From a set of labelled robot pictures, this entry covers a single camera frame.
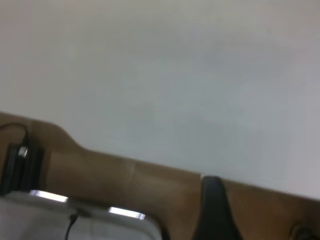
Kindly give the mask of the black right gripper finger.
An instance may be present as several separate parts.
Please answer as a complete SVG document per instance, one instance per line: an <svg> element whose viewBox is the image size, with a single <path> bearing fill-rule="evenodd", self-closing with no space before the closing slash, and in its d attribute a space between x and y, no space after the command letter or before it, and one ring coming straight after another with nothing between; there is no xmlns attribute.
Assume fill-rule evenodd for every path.
<svg viewBox="0 0 320 240"><path fill-rule="evenodd" d="M201 181L200 212L194 240L241 240L234 222L226 188L216 176L205 176Z"/></svg>

